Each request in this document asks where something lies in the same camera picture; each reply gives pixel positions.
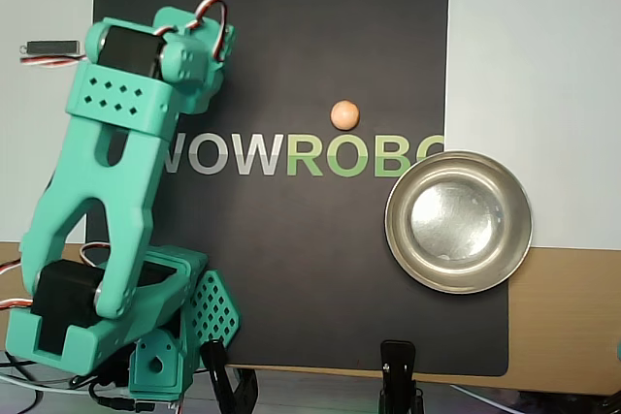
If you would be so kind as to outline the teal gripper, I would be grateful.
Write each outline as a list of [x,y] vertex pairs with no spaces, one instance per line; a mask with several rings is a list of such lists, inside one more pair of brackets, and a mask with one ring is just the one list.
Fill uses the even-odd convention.
[[224,80],[224,63],[212,62],[200,80],[184,81],[177,85],[183,96],[181,113],[204,113],[208,110],[212,98],[220,90]]

